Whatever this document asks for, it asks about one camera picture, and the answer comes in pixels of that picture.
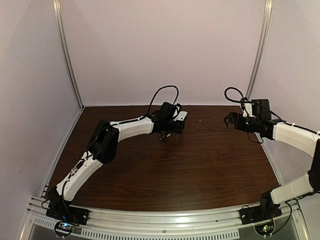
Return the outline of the aluminium frame post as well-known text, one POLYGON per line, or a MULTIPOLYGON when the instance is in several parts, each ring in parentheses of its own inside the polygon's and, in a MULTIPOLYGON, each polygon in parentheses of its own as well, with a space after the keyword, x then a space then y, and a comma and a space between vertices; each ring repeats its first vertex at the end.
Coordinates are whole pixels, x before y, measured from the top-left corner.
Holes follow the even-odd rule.
POLYGON ((260 28, 257 51, 256 51, 254 63, 253 63, 253 69, 250 75, 249 84, 245 94, 245 96, 248 99, 252 97, 255 83, 257 81, 259 70, 263 61, 263 55, 264 55, 264 51, 266 48, 268 35, 270 31, 272 14, 273 14, 273 0, 266 0, 264 10, 263 10, 263 15, 262 15, 262 23, 260 28))
POLYGON ((61 8, 61 1, 60 0, 53 0, 53 11, 54 11, 54 16, 56 20, 56 25, 57 25, 57 32, 58 32, 58 37, 60 41, 60 46, 61 46, 61 51, 66 67, 66 72, 68 75, 68 79, 71 85, 71 89, 73 92, 73 95, 75 97, 77 106, 80 110, 84 109, 84 104, 80 95, 80 91, 76 82, 76 77, 75 73, 73 70, 72 66, 72 61, 71 61, 71 56, 68 48, 68 42, 67 42, 67 37, 65 33, 65 28, 64 28, 64 22, 63 22, 63 14, 62 14, 62 8, 61 8))

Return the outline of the circuit board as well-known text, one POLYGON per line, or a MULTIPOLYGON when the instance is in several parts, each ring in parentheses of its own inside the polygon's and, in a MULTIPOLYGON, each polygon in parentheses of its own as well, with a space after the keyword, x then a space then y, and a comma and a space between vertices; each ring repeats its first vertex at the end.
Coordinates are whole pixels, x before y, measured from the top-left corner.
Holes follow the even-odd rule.
POLYGON ((256 222, 254 224, 254 230, 259 236, 268 237, 275 231, 275 222, 273 220, 256 222))
POLYGON ((61 238, 70 236, 73 233, 74 229, 75 226, 66 221, 58 221, 53 227, 55 234, 61 238))

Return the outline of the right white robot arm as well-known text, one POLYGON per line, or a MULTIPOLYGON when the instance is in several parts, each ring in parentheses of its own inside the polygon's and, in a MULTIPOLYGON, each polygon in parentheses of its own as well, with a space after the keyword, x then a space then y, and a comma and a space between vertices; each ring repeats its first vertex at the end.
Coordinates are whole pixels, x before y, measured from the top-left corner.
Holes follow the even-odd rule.
POLYGON ((287 144, 312 157, 311 167, 307 173, 262 194, 258 207, 258 213, 262 217, 270 217, 283 202, 320 192, 319 133, 302 129, 292 123, 262 120, 236 112, 230 112, 223 121, 226 126, 233 125, 234 129, 246 133, 258 133, 261 138, 287 144))

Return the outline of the front aluminium rail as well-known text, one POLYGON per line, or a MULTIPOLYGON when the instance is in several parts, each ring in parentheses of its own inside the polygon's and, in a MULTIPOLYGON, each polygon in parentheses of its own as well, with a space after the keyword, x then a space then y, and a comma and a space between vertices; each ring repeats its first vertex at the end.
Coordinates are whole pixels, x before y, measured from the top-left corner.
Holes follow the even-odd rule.
MULTIPOLYGON (((17 240, 62 240, 55 234, 58 220, 46 216, 44 199, 32 196, 27 207, 22 230, 17 240)), ((258 224, 243 225, 240 210, 249 205, 237 205, 205 210, 187 211, 121 211, 93 207, 88 210, 86 225, 76 227, 66 240, 310 240, 302 211, 296 201, 290 220, 272 236, 264 237, 256 231, 258 224)))

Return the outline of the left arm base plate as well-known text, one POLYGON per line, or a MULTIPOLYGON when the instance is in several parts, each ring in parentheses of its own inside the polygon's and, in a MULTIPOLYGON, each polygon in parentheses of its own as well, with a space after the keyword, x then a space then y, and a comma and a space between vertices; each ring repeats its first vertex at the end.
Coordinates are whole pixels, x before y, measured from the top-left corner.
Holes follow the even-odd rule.
POLYGON ((70 224, 78 225, 86 225, 89 216, 89 210, 79 207, 67 206, 68 210, 66 210, 64 205, 52 207, 46 211, 45 215, 47 217, 65 221, 70 224))

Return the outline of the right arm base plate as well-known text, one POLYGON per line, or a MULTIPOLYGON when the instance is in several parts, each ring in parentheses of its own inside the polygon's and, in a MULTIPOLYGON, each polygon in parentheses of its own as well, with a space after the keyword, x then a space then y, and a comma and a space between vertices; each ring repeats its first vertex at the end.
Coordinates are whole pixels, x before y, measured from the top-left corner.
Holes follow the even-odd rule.
POLYGON ((238 212, 242 225, 271 220, 282 215, 282 211, 278 205, 271 209, 264 209, 261 205, 244 205, 238 212))

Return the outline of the left aluminium frame post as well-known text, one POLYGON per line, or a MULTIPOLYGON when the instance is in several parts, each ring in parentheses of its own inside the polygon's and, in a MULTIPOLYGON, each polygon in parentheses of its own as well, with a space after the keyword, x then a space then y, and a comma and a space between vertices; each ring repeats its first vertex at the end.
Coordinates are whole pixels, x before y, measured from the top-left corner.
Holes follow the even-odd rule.
POLYGON ((61 8, 61 1, 60 0, 53 0, 53 11, 54 11, 54 16, 56 20, 56 25, 57 25, 57 32, 58 32, 58 37, 60 41, 60 46, 61 46, 61 51, 66 67, 66 72, 68 75, 68 79, 71 85, 71 89, 73 92, 73 95, 75 97, 77 106, 80 110, 84 109, 84 104, 80 95, 80 91, 76 82, 76 77, 75 73, 73 70, 72 66, 72 61, 71 61, 71 56, 68 48, 68 42, 67 42, 67 37, 65 33, 65 28, 64 28, 64 22, 63 22, 63 14, 62 14, 62 8, 61 8))

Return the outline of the right aluminium frame post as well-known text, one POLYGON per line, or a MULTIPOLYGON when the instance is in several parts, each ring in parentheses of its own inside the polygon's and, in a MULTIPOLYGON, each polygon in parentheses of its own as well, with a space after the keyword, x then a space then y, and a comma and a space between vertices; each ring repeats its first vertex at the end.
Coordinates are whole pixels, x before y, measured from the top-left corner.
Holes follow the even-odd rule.
POLYGON ((266 48, 268 35, 270 31, 272 14, 273 14, 273 0, 266 0, 264 10, 263 10, 263 15, 262 15, 262 23, 260 28, 257 51, 256 51, 254 63, 253 63, 253 69, 250 75, 249 84, 245 94, 245 96, 248 99, 252 97, 255 83, 257 81, 259 70, 263 61, 263 55, 264 55, 264 51, 266 48))

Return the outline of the white remote control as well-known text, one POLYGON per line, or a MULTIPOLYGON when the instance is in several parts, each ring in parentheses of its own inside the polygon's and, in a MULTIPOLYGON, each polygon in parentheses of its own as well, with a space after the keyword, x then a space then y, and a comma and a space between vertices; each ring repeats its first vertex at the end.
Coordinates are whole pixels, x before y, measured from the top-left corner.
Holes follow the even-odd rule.
POLYGON ((179 114, 173 120, 183 122, 186 119, 187 115, 187 111, 180 111, 179 114))

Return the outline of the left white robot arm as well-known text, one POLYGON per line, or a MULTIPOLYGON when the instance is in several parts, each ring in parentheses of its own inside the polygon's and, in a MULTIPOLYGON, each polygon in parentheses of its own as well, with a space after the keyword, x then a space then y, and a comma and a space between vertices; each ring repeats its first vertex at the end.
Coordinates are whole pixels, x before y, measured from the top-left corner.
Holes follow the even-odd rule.
POLYGON ((77 164, 48 192, 50 207, 66 209, 90 176, 115 159, 119 142, 153 133, 164 133, 163 140, 171 133, 181 134, 187 114, 181 111, 174 116, 162 116, 158 112, 123 121, 100 120, 77 164))

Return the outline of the left circuit board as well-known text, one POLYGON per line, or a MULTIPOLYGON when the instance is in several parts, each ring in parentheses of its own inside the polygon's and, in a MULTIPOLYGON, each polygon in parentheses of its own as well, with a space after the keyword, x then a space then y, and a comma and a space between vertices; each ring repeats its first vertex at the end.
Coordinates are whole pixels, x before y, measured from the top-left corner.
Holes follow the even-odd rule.
POLYGON ((55 234, 61 238, 70 236, 73 233, 74 229, 75 226, 66 221, 58 221, 53 227, 55 234))

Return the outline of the right circuit board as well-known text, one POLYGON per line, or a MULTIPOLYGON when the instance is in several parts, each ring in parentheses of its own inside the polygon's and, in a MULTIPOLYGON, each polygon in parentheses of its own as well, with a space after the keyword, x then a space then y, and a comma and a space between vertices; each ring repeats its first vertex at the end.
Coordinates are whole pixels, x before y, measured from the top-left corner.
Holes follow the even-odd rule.
POLYGON ((273 220, 256 222, 254 224, 254 230, 259 236, 268 237, 275 231, 275 222, 273 220))

